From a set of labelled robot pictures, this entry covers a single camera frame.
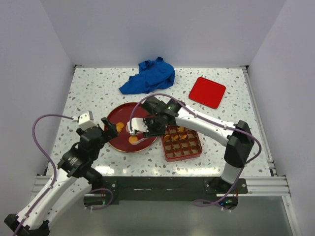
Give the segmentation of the round dark red tray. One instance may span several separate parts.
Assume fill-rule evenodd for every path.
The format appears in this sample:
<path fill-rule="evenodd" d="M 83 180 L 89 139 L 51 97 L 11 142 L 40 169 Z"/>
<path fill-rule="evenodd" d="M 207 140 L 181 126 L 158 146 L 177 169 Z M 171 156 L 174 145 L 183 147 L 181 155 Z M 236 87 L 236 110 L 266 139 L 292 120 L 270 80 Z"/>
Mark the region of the round dark red tray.
<path fill-rule="evenodd" d="M 109 141 L 109 144 L 118 151 L 129 152 L 129 153 L 139 152 L 148 148 L 157 139 L 157 137 L 150 137 L 147 140 L 135 146 L 129 143 L 128 138 L 130 137 L 130 135 L 126 131 L 126 125 L 127 125 L 127 122 L 129 121 L 131 112 L 134 109 L 135 105 L 136 105 L 136 102 L 130 102 L 130 103 L 119 105 L 117 108 L 111 111 L 110 114 L 107 116 L 107 119 L 111 123 L 114 123 L 114 124 L 117 124 L 118 122 L 124 123 L 123 130 L 120 133 L 118 133 L 118 137 Z"/>

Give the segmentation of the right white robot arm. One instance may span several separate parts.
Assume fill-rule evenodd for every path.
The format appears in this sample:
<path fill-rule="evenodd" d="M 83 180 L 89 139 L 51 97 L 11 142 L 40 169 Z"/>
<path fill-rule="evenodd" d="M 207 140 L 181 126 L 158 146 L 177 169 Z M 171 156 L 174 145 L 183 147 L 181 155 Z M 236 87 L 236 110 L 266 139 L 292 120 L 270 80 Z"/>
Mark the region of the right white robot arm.
<path fill-rule="evenodd" d="M 144 100 L 142 108 L 152 116 L 144 119 L 148 135 L 161 135 L 167 126 L 173 125 L 199 132 L 224 146 L 225 165 L 219 187 L 224 193 L 231 193 L 237 187 L 236 179 L 254 145 L 254 137 L 246 122 L 232 123 L 210 117 L 175 98 L 165 103 L 151 96 Z"/>

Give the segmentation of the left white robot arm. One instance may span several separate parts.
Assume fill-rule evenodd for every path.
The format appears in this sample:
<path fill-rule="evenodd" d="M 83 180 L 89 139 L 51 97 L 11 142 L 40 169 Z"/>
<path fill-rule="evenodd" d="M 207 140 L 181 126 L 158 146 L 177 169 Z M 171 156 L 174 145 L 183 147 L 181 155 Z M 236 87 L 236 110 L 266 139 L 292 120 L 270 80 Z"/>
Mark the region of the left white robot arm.
<path fill-rule="evenodd" d="M 96 124 L 89 113 L 70 117 L 78 123 L 79 142 L 72 145 L 58 164 L 55 164 L 47 152 L 39 147 L 53 167 L 53 175 L 35 198 L 16 214 L 9 214 L 4 222 L 15 236 L 47 236 L 49 220 L 44 220 L 48 210 L 60 199 L 64 192 L 77 179 L 83 177 L 85 188 L 91 193 L 102 187 L 102 174 L 92 168 L 100 150 L 111 139 L 118 136 L 116 125 L 107 118 L 102 118 L 104 128 Z"/>

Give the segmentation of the pink metal tongs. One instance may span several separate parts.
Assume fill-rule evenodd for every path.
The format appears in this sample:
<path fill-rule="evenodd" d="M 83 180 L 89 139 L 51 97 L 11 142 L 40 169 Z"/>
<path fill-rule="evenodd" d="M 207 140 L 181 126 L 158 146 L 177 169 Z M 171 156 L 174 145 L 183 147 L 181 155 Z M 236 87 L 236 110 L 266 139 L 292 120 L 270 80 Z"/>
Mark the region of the pink metal tongs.
<path fill-rule="evenodd" d="M 145 130 L 141 127 L 140 129 L 136 129 L 131 131 L 131 127 L 129 125 L 129 123 L 127 123 L 126 125 L 126 131 L 129 133 L 130 136 L 136 136 L 138 138 L 138 142 L 132 144 L 132 145 L 138 145 L 140 144 L 141 142 L 145 141 L 148 139 L 148 137 L 146 137 L 146 133 L 145 133 Z"/>

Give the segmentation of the red square box lid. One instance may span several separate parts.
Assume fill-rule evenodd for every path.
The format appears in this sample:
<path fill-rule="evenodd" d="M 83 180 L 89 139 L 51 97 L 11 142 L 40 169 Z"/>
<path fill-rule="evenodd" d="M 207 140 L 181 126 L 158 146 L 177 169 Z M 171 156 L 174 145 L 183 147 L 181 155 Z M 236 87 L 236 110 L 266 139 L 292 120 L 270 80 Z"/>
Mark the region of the red square box lid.
<path fill-rule="evenodd" d="M 199 77 L 189 93 L 189 99 L 209 108 L 217 109 L 225 91 L 226 86 Z"/>

